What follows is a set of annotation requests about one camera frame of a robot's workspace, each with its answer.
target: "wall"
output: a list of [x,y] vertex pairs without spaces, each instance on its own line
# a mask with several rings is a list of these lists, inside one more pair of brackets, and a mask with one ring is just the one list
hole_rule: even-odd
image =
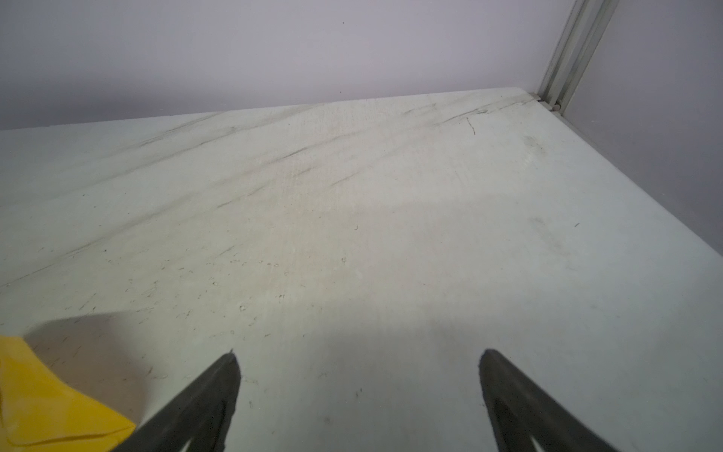
[[565,118],[723,253],[723,2],[621,1]]
[[0,129],[519,86],[573,0],[3,0]]

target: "metal frame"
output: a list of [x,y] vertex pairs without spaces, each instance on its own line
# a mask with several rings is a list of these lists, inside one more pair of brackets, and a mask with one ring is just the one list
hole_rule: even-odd
[[497,350],[479,362],[479,382],[500,452],[617,452]]
[[573,5],[538,92],[554,110],[563,113],[570,103],[617,3],[577,0]]

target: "table surface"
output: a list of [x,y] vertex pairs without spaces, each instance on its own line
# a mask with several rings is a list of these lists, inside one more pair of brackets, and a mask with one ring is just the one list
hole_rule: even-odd
[[624,451],[723,440],[723,259],[517,88],[0,132],[0,334],[228,449],[492,451],[486,348]]

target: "yellow object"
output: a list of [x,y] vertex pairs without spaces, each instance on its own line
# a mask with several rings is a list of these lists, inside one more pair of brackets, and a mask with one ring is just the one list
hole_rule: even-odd
[[106,452],[134,429],[60,381],[22,338],[0,336],[0,452]]

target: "scratch mark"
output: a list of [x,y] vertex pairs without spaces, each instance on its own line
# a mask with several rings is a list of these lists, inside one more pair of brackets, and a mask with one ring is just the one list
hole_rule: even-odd
[[218,209],[218,208],[222,208],[224,205],[229,205],[229,204],[231,204],[232,202],[236,202],[236,201],[242,199],[243,197],[249,197],[249,196],[252,196],[252,195],[256,195],[258,192],[260,192],[261,190],[263,190],[264,188],[266,188],[267,185],[268,185],[268,184],[263,184],[261,187],[255,188],[255,189],[253,189],[252,191],[246,193],[245,195],[237,196],[237,197],[235,197],[235,198],[232,199],[232,200],[229,200],[229,201],[226,201],[226,202],[224,202],[224,203],[222,203],[222,204],[217,205],[216,208],[217,208],[217,209]]
[[319,167],[318,167],[318,166],[310,166],[309,168],[307,168],[307,169],[305,169],[305,170],[303,170],[303,171],[300,171],[300,172],[294,174],[294,177],[301,176],[302,174],[308,173],[308,172],[311,171],[312,169],[316,169],[316,168],[319,168]]
[[346,181],[346,180],[349,180],[349,179],[351,179],[352,177],[356,176],[357,174],[361,173],[363,170],[365,170],[365,168],[362,168],[362,169],[360,169],[360,170],[358,170],[358,171],[355,171],[354,173],[349,174],[347,177],[343,177],[343,178],[339,179],[338,181],[333,182],[329,187],[333,187],[333,186],[335,186],[336,184],[340,184],[341,182],[344,182],[344,181]]
[[236,245],[231,245],[230,247],[226,248],[224,251],[222,251],[219,256],[223,255],[224,253],[227,253],[231,251]]
[[164,214],[165,212],[167,212],[167,211],[169,211],[169,210],[171,210],[171,209],[173,209],[173,208],[175,208],[175,207],[183,204],[183,203],[186,202],[187,200],[191,199],[193,196],[194,196],[194,194],[191,193],[191,194],[182,196],[182,197],[180,197],[180,198],[177,199],[177,200],[171,201],[171,202],[169,202],[168,204],[162,206],[159,210],[157,210],[157,211],[155,211],[155,212],[149,213],[149,214],[147,214],[147,215],[144,215],[144,216],[141,216],[141,217],[139,217],[139,218],[136,218],[136,219],[133,220],[133,221],[129,221],[128,223],[125,223],[125,224],[123,224],[123,225],[120,225],[117,229],[114,229],[114,230],[111,231],[109,234],[107,234],[107,235],[105,235],[105,236],[98,237],[97,239],[92,240],[91,242],[88,242],[87,244],[84,244],[84,245],[82,245],[81,247],[78,247],[78,248],[75,248],[74,250],[70,250],[70,251],[66,252],[65,254],[63,254],[62,256],[60,256],[60,257],[58,257],[58,258],[56,258],[53,262],[45,265],[45,266],[42,267],[42,268],[39,268],[39,269],[37,269],[37,270],[34,270],[34,271],[30,272],[30,273],[26,273],[25,275],[20,276],[19,278],[15,278],[15,279],[12,280],[12,281],[4,282],[3,284],[8,284],[8,285],[10,285],[10,284],[12,284],[12,283],[16,283],[16,282],[20,281],[21,279],[25,279],[25,278],[27,278],[28,276],[35,275],[36,273],[39,273],[39,272],[45,270],[46,268],[50,268],[50,267],[52,267],[52,266],[54,266],[54,265],[57,265],[57,264],[59,264],[60,262],[66,260],[67,258],[72,257],[72,256],[80,253],[81,251],[84,251],[84,250],[92,247],[94,244],[100,243],[100,242],[102,242],[103,240],[110,239],[110,238],[112,238],[112,237],[120,234],[120,233],[123,232],[123,231],[126,231],[126,230],[128,230],[128,229],[134,228],[135,226],[139,226],[140,224],[145,223],[146,221],[150,221],[150,220],[154,219],[155,217],[161,216],[161,215]]
[[218,115],[220,115],[220,114],[222,114],[222,113],[223,113],[223,112],[221,111],[221,112],[218,112],[218,113],[213,113],[213,114],[209,114],[209,115],[207,115],[207,116],[203,116],[203,117],[194,119],[194,120],[192,120],[192,121],[184,122],[184,123],[181,124],[180,126],[174,127],[173,129],[166,130],[165,132],[161,133],[160,135],[156,135],[155,137],[149,138],[148,140],[139,142],[139,143],[134,144],[134,145],[130,145],[129,147],[124,148],[124,149],[121,149],[121,150],[118,150],[118,151],[116,151],[115,153],[122,152],[122,151],[124,151],[124,150],[131,150],[131,149],[135,149],[135,148],[142,148],[143,146],[148,146],[149,144],[154,143],[154,142],[159,141],[159,140],[162,140],[163,138],[166,138],[166,137],[168,137],[169,135],[172,135],[172,134],[174,134],[175,132],[178,132],[179,130],[183,130],[183,129],[185,129],[185,128],[189,127],[189,126],[192,126],[192,125],[194,125],[194,124],[198,124],[199,122],[205,121],[206,119],[211,119],[211,118],[213,118],[214,116],[218,116]]
[[297,150],[295,150],[295,151],[292,152],[292,153],[283,155],[283,156],[281,156],[281,157],[279,157],[279,158],[275,158],[275,159],[273,159],[272,161],[270,161],[269,163],[280,162],[280,161],[282,161],[282,160],[285,159],[285,158],[289,158],[289,157],[292,157],[292,156],[294,156],[294,155],[296,155],[296,154],[298,154],[298,153],[302,153],[302,152],[304,152],[305,150],[307,150],[307,149],[309,149],[309,148],[313,148],[314,146],[315,146],[315,145],[304,146],[304,147],[302,147],[301,149],[297,149]]
[[416,108],[413,108],[413,109],[411,109],[411,110],[407,110],[407,111],[403,112],[402,114],[403,114],[403,115],[407,115],[407,114],[410,114],[410,113],[412,113],[412,112],[414,112],[414,111],[422,112],[423,110],[434,110],[436,107],[437,107],[437,103],[434,102],[434,103],[431,103],[431,104],[429,104],[429,105],[423,105],[423,106],[421,106],[421,107],[416,107]]
[[472,133],[475,134],[475,135],[477,135],[477,132],[474,131],[474,126],[473,126],[472,123],[469,121],[469,118],[465,118],[465,119],[467,120],[467,124],[469,124],[469,126],[472,128]]
[[86,312],[86,313],[83,314],[82,316],[80,316],[80,317],[78,317],[77,319],[75,319],[75,321],[74,321],[73,323],[78,323],[79,321],[81,321],[81,320],[83,320],[84,318],[86,318],[86,317],[88,316],[88,314],[90,314],[90,313],[89,313],[89,312]]
[[[491,103],[488,103],[487,105],[483,105],[483,106],[481,106],[481,107],[477,107],[477,108],[475,108],[474,110],[465,111],[465,112],[462,113],[462,114],[458,114],[458,115],[452,116],[451,118],[446,119],[445,121],[442,121],[442,122],[438,123],[438,125],[445,124],[445,123],[450,122],[450,121],[454,121],[455,119],[459,119],[459,118],[461,118],[461,117],[463,117],[463,116],[473,116],[473,115],[476,115],[476,114],[494,113],[494,112],[496,112],[496,111],[500,111],[500,110],[503,110],[503,109],[505,109],[505,108],[508,108],[508,107],[511,107],[511,106],[514,106],[514,105],[524,105],[524,104],[530,103],[530,102],[532,102],[532,101],[534,101],[534,100],[535,100],[535,99],[532,98],[529,94],[525,93],[525,94],[523,94],[523,95],[514,96],[514,97],[512,97],[512,98],[502,99],[501,101],[491,102]],[[495,106],[496,106],[496,105],[499,105],[501,102],[506,102],[506,104],[495,108]]]
[[83,305],[82,305],[81,307],[78,308],[78,310],[79,310],[79,311],[82,311],[83,308],[85,307],[85,305],[88,304],[88,303],[90,303],[90,300],[92,300],[93,297],[95,297],[95,295],[97,295],[97,292],[96,292],[95,294],[91,295],[90,298],[89,298],[85,303],[83,303]]
[[[115,179],[115,178],[117,178],[117,177],[125,176],[125,175],[127,175],[127,174],[132,173],[133,171],[136,171],[136,170],[138,170],[138,169],[144,168],[144,167],[146,167],[146,166],[153,165],[154,163],[158,163],[158,162],[167,160],[167,159],[169,159],[169,158],[173,158],[173,157],[175,157],[175,156],[178,155],[178,154],[185,153],[185,152],[187,152],[187,151],[189,151],[189,150],[193,150],[193,149],[198,148],[198,147],[200,147],[200,146],[203,146],[203,145],[205,145],[205,144],[207,144],[207,143],[209,143],[209,142],[216,141],[216,140],[219,140],[219,139],[224,138],[224,137],[228,137],[229,135],[233,135],[233,134],[236,134],[236,133],[238,133],[238,132],[243,132],[243,131],[246,131],[246,130],[256,129],[256,128],[258,128],[258,127],[264,127],[264,126],[267,126],[267,125],[269,125],[269,124],[273,124],[273,123],[275,123],[275,122],[277,122],[277,121],[280,121],[281,119],[285,119],[285,118],[288,118],[288,117],[290,117],[290,116],[294,116],[294,115],[296,115],[296,114],[303,113],[303,112],[305,112],[305,111],[307,111],[307,110],[310,110],[310,109],[312,109],[312,108],[316,108],[316,107],[321,106],[321,105],[323,105],[323,104],[311,104],[311,105],[295,106],[295,107],[288,108],[288,109],[286,109],[286,110],[284,110],[284,111],[282,111],[282,112],[280,112],[280,113],[278,113],[278,114],[269,115],[269,116],[267,116],[266,118],[262,119],[261,121],[259,121],[259,122],[256,123],[256,124],[251,124],[251,125],[247,125],[247,126],[233,126],[233,127],[229,127],[229,128],[223,129],[223,131],[222,131],[222,133],[221,133],[220,136],[210,137],[210,138],[206,139],[205,141],[202,141],[202,142],[200,142],[200,143],[198,143],[198,144],[196,144],[196,145],[192,145],[192,146],[190,146],[190,147],[188,147],[188,148],[184,148],[184,149],[181,149],[181,150],[174,151],[174,152],[169,153],[169,154],[167,154],[167,155],[163,155],[163,156],[161,156],[160,158],[156,158],[156,159],[150,160],[150,161],[148,161],[148,162],[145,162],[145,163],[143,163],[143,164],[141,164],[141,165],[139,165],[139,166],[135,166],[135,167],[126,169],[126,170],[124,170],[124,171],[120,171],[120,172],[118,172],[118,173],[115,173],[115,174],[112,174],[112,175],[110,175],[110,176],[108,176],[108,177],[105,177],[105,178],[96,180],[96,181],[91,182],[91,183],[89,183],[89,184],[86,184],[86,185],[84,185],[84,186],[75,187],[75,188],[71,189],[71,190],[68,191],[68,192],[61,193],[61,194],[54,194],[53,197],[57,197],[57,196],[59,196],[59,195],[66,195],[67,193],[70,193],[70,192],[75,192],[75,191],[78,191],[78,190],[82,190],[82,189],[87,189],[87,188],[89,188],[89,187],[93,187],[93,186],[95,186],[95,185],[97,185],[97,184],[110,181],[110,180]],[[195,120],[193,120],[193,121],[190,121],[189,123],[181,124],[181,125],[178,126],[178,127],[188,127],[189,125],[191,125],[191,123],[196,124],[197,122],[200,122],[200,121],[202,121],[202,120],[209,119],[209,118],[214,117],[214,116],[217,116],[217,115],[221,115],[221,114],[223,114],[223,113],[224,113],[224,112],[214,113],[214,114],[211,114],[211,115],[206,116],[206,117],[204,117],[204,118],[195,119]],[[119,151],[116,151],[115,153],[118,153],[118,152],[121,152],[121,151],[125,151],[125,150],[131,150],[131,149],[137,148],[137,147],[139,147],[139,146],[143,146],[143,145],[150,144],[150,142],[159,140],[160,138],[163,138],[163,137],[167,137],[169,134],[174,133],[174,132],[175,132],[175,130],[171,129],[171,130],[166,131],[166,132],[164,132],[163,134],[161,134],[162,136],[160,136],[160,137],[150,138],[149,140],[146,140],[145,142],[141,142],[141,143],[138,143],[138,144],[136,144],[136,145],[130,146],[130,147],[128,147],[128,148],[121,149],[121,150],[119,150]]]

